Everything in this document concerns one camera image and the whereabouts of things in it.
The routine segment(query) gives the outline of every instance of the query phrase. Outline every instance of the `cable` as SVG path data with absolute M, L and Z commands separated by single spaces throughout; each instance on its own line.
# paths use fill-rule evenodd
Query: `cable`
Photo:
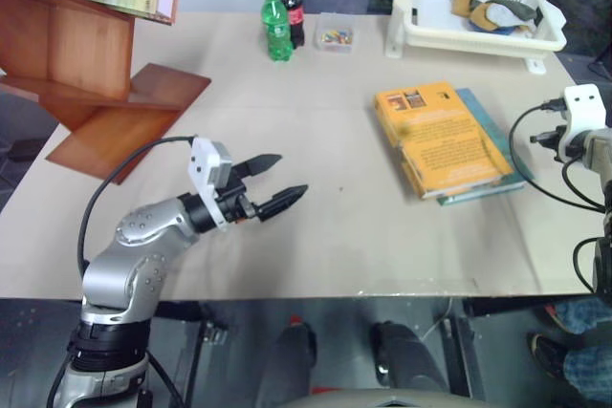
M 591 207 L 591 206 L 588 206 L 588 205 L 585 205 L 585 204 L 574 203 L 574 202 L 568 201 L 568 200 L 566 200 L 564 198 L 560 198 L 559 196 L 551 193 L 550 191 L 542 188 L 537 183 L 532 181 L 529 177 L 527 177 L 527 174 L 525 174 L 525 172 L 520 169 L 520 166 L 518 165 L 518 162 L 516 161 L 516 155 L 514 153 L 514 131 L 516 130 L 516 126 L 518 126 L 518 123 L 520 123 L 521 120 L 523 120 L 525 117 L 527 117 L 532 112 L 536 112 L 538 110 L 543 110 L 544 108 L 545 108 L 545 105 L 542 104 L 542 105 L 538 105 L 536 107 L 532 107 L 531 109 L 523 112 L 523 114 L 516 119 L 516 121 L 513 124 L 513 127 L 510 128 L 510 134 L 508 135 L 508 144 L 509 144 L 509 147 L 510 147 L 510 157 L 513 159 L 513 163 L 514 163 L 514 169 L 516 170 L 516 172 L 518 174 L 520 174 L 522 176 L 522 178 L 525 180 L 525 182 L 529 183 L 533 188 L 535 188 L 536 190 L 544 193 L 549 198 L 553 198 L 554 200 L 557 200 L 560 203 L 572 205 L 574 207 L 579 207 L 580 209 L 594 210 L 595 212 L 605 213 L 604 210 L 599 209 L 598 207 Z
M 434 330 L 436 330 L 436 328 L 438 327 L 438 325 L 440 325 L 440 323 L 446 319 L 448 317 L 448 315 L 450 314 L 450 308 L 452 308 L 452 297 L 450 297 L 448 299 L 448 306 L 447 306 L 447 310 L 444 311 L 444 314 L 442 314 L 438 320 L 436 320 L 433 325 L 431 327 L 429 327 L 429 330 L 427 330 L 425 332 L 425 334 L 421 337 L 421 341 L 425 341 L 427 339 L 427 337 L 431 334 L 431 332 L 433 332 Z
M 578 265 L 578 256 L 580 254 L 580 249 L 584 246 L 586 246 L 587 244 L 591 244 L 591 243 L 595 243 L 599 238 L 588 238 L 588 239 L 584 239 L 582 241 L 580 241 L 579 243 L 576 244 L 576 246 L 574 247 L 574 253 L 572 254 L 572 263 L 574 264 L 574 271 L 576 272 L 577 277 L 580 279 L 580 281 L 582 282 L 582 284 L 591 292 L 591 293 L 595 293 L 595 291 L 593 290 L 593 287 L 586 282 L 586 279 L 584 279 L 584 276 L 582 276 L 582 273 L 580 272 L 580 267 Z
M 168 143 L 168 142 L 186 141 L 186 142 L 192 143 L 194 138 L 195 138 L 194 136 L 176 136 L 172 138 L 157 139 L 157 140 L 153 140 L 152 142 L 146 143 L 141 148 L 134 150 L 134 152 L 132 152 L 129 157 L 123 160 L 121 164 L 117 166 L 115 170 L 111 172 L 110 175 L 106 179 L 104 179 L 104 182 L 100 184 L 98 189 L 96 189 L 92 197 L 89 199 L 89 203 L 87 203 L 87 207 L 85 207 L 85 212 L 83 213 L 83 218 L 81 219 L 81 222 L 80 222 L 80 229 L 78 230 L 78 241 L 76 243 L 76 262 L 78 263 L 78 272 L 80 273 L 81 278 L 85 274 L 85 269 L 87 268 L 87 265 L 88 265 L 88 262 L 86 262 L 85 255 L 84 255 L 85 233 L 87 231 L 87 224 L 89 223 L 89 218 L 92 214 L 94 204 L 96 203 L 96 200 L 98 199 L 99 195 L 102 194 L 102 191 L 104 191 L 104 188 L 106 188 L 106 186 L 118 176 L 118 174 L 123 170 L 125 166 L 127 166 L 135 158 L 137 158 L 138 156 L 140 156 L 142 153 L 146 152 L 150 148 L 156 145 L 159 145 L 161 143 Z
M 47 395 L 47 408 L 54 408 L 55 402 L 55 394 L 57 393 L 57 388 L 59 387 L 59 383 L 61 379 L 64 377 L 64 373 L 66 373 L 66 367 L 72 360 L 71 354 L 66 354 L 64 361 L 61 363 L 57 374 L 55 375 L 54 383 L 51 385 L 51 389 L 49 389 L 49 394 Z
M 565 182 L 565 184 L 568 186 L 568 188 L 570 190 L 572 190 L 574 192 L 574 194 L 576 196 L 578 196 L 579 198 L 581 198 L 583 201 L 585 201 L 586 203 L 592 204 L 593 206 L 595 206 L 598 209 L 601 209 L 602 211 L 605 212 L 605 207 L 602 204 L 599 204 L 598 202 L 591 200 L 589 197 L 587 197 L 586 195 L 584 195 L 580 190 L 578 190 L 576 188 L 576 186 L 570 181 L 569 176 L 567 175 L 567 171 L 570 168 L 570 166 L 572 164 L 574 164 L 576 161 L 578 161 L 580 159 L 580 156 L 578 157 L 574 157 L 571 160 L 569 160 L 568 162 L 566 162 L 565 164 L 563 164 L 563 167 L 561 168 L 561 176 L 563 177 L 563 181 Z
M 151 366 L 153 367 L 153 369 L 157 372 L 159 377 L 164 382 L 164 385 L 167 388 L 170 395 L 172 396 L 172 400 L 174 400 L 174 403 L 179 408 L 186 408 L 186 405 L 183 402 L 183 399 L 181 398 L 181 394 L 179 394 L 179 391 L 176 390 L 176 387 L 174 386 L 172 379 L 170 379 L 170 376 L 168 376 L 168 373 L 165 372 L 162 364 L 158 362 L 157 358 L 155 358 L 150 351 L 147 351 L 146 353 L 149 355 L 149 362 L 151 363 Z

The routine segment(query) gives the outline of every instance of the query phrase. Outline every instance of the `jeans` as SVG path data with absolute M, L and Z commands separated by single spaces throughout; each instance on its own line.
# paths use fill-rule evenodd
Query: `jeans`
M 612 321 L 612 308 L 595 297 L 562 303 L 556 305 L 556 310 L 563 325 L 576 334 Z M 612 403 L 612 346 L 570 351 L 565 356 L 563 372 L 585 398 Z

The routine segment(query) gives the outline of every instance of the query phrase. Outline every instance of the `yellow book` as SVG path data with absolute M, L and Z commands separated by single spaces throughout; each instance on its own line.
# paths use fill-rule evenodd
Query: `yellow book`
M 378 93 L 374 105 L 421 198 L 451 196 L 514 172 L 446 82 Z

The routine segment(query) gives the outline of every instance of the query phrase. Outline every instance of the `black cable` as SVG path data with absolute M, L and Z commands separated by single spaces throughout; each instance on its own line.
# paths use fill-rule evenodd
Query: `black cable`
M 87 224 L 89 223 L 89 218 L 92 214 L 94 204 L 96 203 L 96 200 L 98 199 L 99 195 L 101 195 L 102 191 L 104 191 L 104 188 L 106 188 L 106 186 L 118 176 L 118 174 L 123 170 L 125 166 L 127 166 L 135 158 L 137 158 L 138 156 L 140 156 L 142 153 L 146 152 L 150 148 L 156 145 L 159 145 L 161 143 L 168 143 L 168 142 L 186 141 L 186 142 L 192 143 L 193 139 L 194 139 L 194 136 L 175 136 L 172 138 L 162 138 L 158 140 L 153 140 L 152 142 L 146 143 L 141 148 L 134 150 L 134 152 L 132 152 L 129 157 L 123 160 L 123 162 L 119 166 L 117 166 L 115 170 L 111 172 L 110 175 L 106 179 L 104 179 L 104 182 L 100 184 L 98 189 L 94 192 L 94 194 L 90 198 L 89 203 L 87 203 L 87 207 L 85 207 L 85 212 L 83 213 L 83 218 L 81 219 L 81 222 L 80 222 L 80 229 L 78 230 L 78 241 L 76 243 L 76 262 L 78 263 L 78 272 L 80 272 L 81 278 L 85 274 L 85 269 L 87 268 L 87 262 L 85 261 L 85 255 L 84 255 L 85 233 L 87 231 Z
M 54 408 L 55 394 L 57 393 L 57 388 L 59 387 L 59 383 L 61 379 L 64 377 L 64 373 L 66 373 L 66 367 L 72 360 L 71 354 L 66 354 L 66 358 L 61 363 L 61 367 L 57 370 L 57 374 L 55 375 L 54 383 L 51 385 L 51 389 L 49 389 L 49 394 L 47 395 L 47 408 Z
M 198 364 L 200 362 L 200 355 L 202 354 L 202 347 L 204 346 L 204 335 L 207 330 L 207 321 L 200 320 L 200 326 L 198 327 L 198 340 L 195 343 L 193 349 L 193 360 L 191 368 L 189 369 L 189 376 L 187 377 L 187 385 L 185 389 L 185 405 L 191 406 L 193 402 L 193 392 L 195 390 L 195 378 L 198 375 Z
M 574 264 L 574 271 L 576 272 L 576 275 L 580 279 L 582 284 L 591 293 L 595 293 L 595 291 L 593 290 L 593 287 L 588 282 L 586 282 L 586 279 L 584 279 L 584 276 L 582 276 L 582 273 L 580 272 L 580 267 L 578 265 L 578 256 L 580 254 L 580 249 L 583 246 L 586 246 L 587 244 L 595 243 L 598 239 L 599 238 L 588 238 L 588 239 L 584 239 L 580 241 L 579 243 L 576 244 L 576 247 L 574 247 L 574 253 L 572 254 L 572 263 Z
M 514 131 L 516 130 L 516 126 L 518 126 L 518 123 L 520 123 L 521 120 L 523 120 L 525 117 L 527 117 L 532 112 L 536 112 L 538 110 L 543 110 L 545 108 L 546 107 L 544 106 L 544 104 L 542 104 L 542 105 L 538 105 L 536 107 L 532 107 L 531 109 L 523 112 L 523 114 L 516 119 L 516 121 L 513 124 L 513 127 L 510 128 L 510 134 L 508 135 L 508 144 L 509 144 L 509 147 L 510 147 L 510 157 L 513 159 L 513 163 L 514 163 L 514 169 L 516 170 L 516 172 L 518 174 L 520 174 L 522 176 L 522 178 L 525 180 L 525 182 L 529 183 L 533 188 L 535 188 L 536 190 L 544 193 L 549 198 L 553 198 L 554 200 L 557 200 L 560 203 L 572 205 L 574 207 L 579 207 L 580 209 L 594 210 L 595 212 L 605 213 L 604 210 L 599 209 L 598 207 L 591 207 L 591 206 L 588 206 L 588 205 L 585 205 L 585 204 L 574 203 L 574 202 L 568 201 L 568 200 L 566 200 L 564 198 L 560 198 L 559 196 L 551 193 L 550 191 L 542 188 L 537 183 L 532 181 L 529 177 L 527 177 L 527 174 L 525 174 L 525 172 L 520 169 L 520 166 L 518 165 L 518 161 L 516 161 L 516 156 L 515 156 L 515 153 L 514 153 Z
M 603 212 L 605 212 L 605 206 L 603 206 L 602 204 L 599 204 L 598 202 L 596 202 L 594 200 L 591 200 L 589 197 L 584 195 L 580 190 L 578 190 L 576 188 L 576 186 L 570 181 L 570 178 L 569 178 L 569 176 L 567 174 L 567 171 L 568 171 L 569 167 L 572 164 L 574 164 L 576 161 L 578 161 L 579 159 L 580 159 L 580 156 L 574 157 L 571 160 L 569 160 L 568 162 L 566 162 L 565 164 L 563 164 L 563 167 L 561 168 L 561 176 L 563 177 L 563 181 L 565 182 L 567 187 L 574 192 L 574 194 L 576 196 L 581 198 L 586 203 L 592 204 L 594 207 L 596 207 L 598 209 L 601 209 Z
M 179 391 L 176 390 L 176 387 L 174 386 L 172 379 L 170 379 L 170 376 L 168 376 L 168 373 L 165 372 L 162 364 L 158 362 L 157 358 L 155 358 L 153 354 L 150 353 L 150 351 L 147 351 L 146 353 L 149 355 L 149 362 L 151 363 L 151 366 L 153 367 L 153 369 L 157 372 L 159 377 L 164 382 L 164 385 L 167 388 L 170 395 L 172 396 L 174 403 L 179 408 L 186 408 L 186 405 L 183 402 L 183 399 L 181 398 L 181 394 L 179 394 Z

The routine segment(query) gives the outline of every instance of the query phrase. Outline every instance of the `teal book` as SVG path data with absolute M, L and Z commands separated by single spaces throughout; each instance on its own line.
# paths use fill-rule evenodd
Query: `teal book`
M 499 126 L 491 119 L 484 107 L 478 102 L 478 99 L 472 91 L 468 88 L 462 88 L 457 90 L 457 94 L 466 104 L 470 112 L 478 120 L 483 129 L 489 134 L 489 137 L 499 149 L 501 154 L 504 156 L 508 164 L 514 167 L 513 159 L 510 156 L 510 146 L 508 145 L 508 136 L 499 129 Z M 522 161 L 521 158 L 517 158 L 518 166 L 527 174 L 530 179 L 533 178 L 532 172 L 529 170 L 527 165 Z M 497 193 L 504 193 L 506 191 L 512 191 L 522 188 L 525 185 L 525 179 L 514 171 L 512 174 L 502 177 L 500 180 L 485 183 L 483 185 L 477 185 L 471 188 L 469 191 L 460 193 L 454 196 L 444 196 L 438 198 L 438 203 L 441 205 L 449 205 L 462 203 L 464 201 L 475 200 L 482 198 L 483 196 L 494 195 Z

